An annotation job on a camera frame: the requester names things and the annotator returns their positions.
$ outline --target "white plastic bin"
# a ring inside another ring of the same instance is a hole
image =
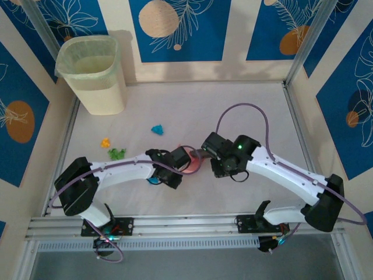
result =
[[[125,108],[126,85],[118,41],[111,36],[72,38],[62,45],[55,74],[63,77],[92,115]]]

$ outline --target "orange toy piece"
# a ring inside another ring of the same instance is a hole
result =
[[[110,140],[109,138],[104,138],[101,142],[101,148],[109,148],[110,147]]]

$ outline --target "green toy piece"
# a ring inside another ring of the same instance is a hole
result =
[[[121,149],[121,151],[118,151],[118,149],[110,149],[108,152],[109,157],[111,160],[120,160],[124,159],[124,156],[126,154],[126,149]]]

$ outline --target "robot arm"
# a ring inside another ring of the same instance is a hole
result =
[[[149,179],[151,177],[155,177],[162,183],[176,189],[181,183],[182,175],[154,163],[159,162],[179,169],[190,160],[183,147],[167,153],[151,149],[137,157],[114,162],[89,163],[85,157],[80,157],[74,160],[58,177],[54,185],[56,190],[59,191],[73,179],[89,171],[98,170],[72,184],[59,195],[59,199],[66,216],[80,215],[99,228],[114,219],[108,206],[95,198],[100,190],[126,181]]]
[[[261,226],[306,221],[321,231],[333,230],[343,202],[324,190],[320,184],[343,196],[343,180],[339,176],[333,174],[325,178],[276,155],[272,157],[258,141],[245,135],[240,135],[232,143],[213,132],[205,140],[202,148],[212,157],[211,165],[215,177],[234,176],[241,172],[258,173],[289,189],[306,203],[305,207],[288,206],[264,213],[269,201],[264,202],[260,207],[260,212],[263,213],[257,213],[255,217],[261,219],[257,221]]]

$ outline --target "plastic bag liner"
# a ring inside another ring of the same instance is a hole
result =
[[[76,37],[62,45],[55,75],[76,80],[103,79],[116,71],[120,60],[117,39],[108,35]]]

